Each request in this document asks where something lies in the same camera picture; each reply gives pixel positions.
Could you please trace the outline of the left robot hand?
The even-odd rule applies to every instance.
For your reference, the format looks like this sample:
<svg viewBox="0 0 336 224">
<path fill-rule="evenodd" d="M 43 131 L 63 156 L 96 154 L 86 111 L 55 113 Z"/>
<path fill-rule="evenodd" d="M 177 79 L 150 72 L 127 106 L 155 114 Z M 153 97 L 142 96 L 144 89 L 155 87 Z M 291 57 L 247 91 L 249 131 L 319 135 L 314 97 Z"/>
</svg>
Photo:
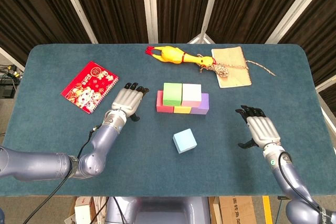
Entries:
<svg viewBox="0 0 336 224">
<path fill-rule="evenodd" d="M 149 92 L 148 88 L 139 86 L 137 82 L 128 82 L 117 94 L 112 103 L 113 110 L 121 110 L 127 118 L 137 122 L 140 118 L 136 115 L 136 110 L 142 98 Z"/>
</svg>

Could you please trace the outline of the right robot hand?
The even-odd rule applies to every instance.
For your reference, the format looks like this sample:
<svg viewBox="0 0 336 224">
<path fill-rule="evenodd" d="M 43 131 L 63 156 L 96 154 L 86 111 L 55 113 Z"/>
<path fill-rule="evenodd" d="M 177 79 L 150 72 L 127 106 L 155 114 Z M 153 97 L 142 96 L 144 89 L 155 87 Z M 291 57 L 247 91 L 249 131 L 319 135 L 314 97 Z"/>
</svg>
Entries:
<svg viewBox="0 0 336 224">
<path fill-rule="evenodd" d="M 238 143 L 240 148 L 248 149 L 256 146 L 265 150 L 273 145 L 281 145 L 280 135 L 271 119 L 266 117 L 262 109 L 246 105 L 241 105 L 240 107 L 241 108 L 236 109 L 235 112 L 240 114 L 243 118 L 252 135 L 250 141 Z"/>
</svg>

